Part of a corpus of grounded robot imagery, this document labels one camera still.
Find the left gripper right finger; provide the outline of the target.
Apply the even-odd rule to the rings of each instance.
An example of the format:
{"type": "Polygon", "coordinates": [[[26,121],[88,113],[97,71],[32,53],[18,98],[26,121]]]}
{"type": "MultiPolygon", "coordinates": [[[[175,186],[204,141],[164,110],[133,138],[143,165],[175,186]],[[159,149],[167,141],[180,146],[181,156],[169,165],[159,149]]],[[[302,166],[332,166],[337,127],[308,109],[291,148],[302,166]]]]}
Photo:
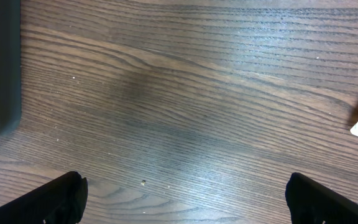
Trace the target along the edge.
{"type": "Polygon", "coordinates": [[[358,224],[357,203],[301,173],[292,173],[285,198],[293,224],[358,224]]]}

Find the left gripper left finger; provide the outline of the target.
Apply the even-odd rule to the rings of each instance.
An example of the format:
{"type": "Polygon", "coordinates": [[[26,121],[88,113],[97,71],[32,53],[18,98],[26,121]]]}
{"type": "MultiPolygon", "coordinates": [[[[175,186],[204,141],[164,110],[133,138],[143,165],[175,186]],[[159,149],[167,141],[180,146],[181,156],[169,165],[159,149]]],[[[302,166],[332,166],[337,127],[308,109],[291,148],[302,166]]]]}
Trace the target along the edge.
{"type": "Polygon", "coordinates": [[[70,171],[1,206],[0,223],[77,224],[87,198],[87,179],[70,171]]]}

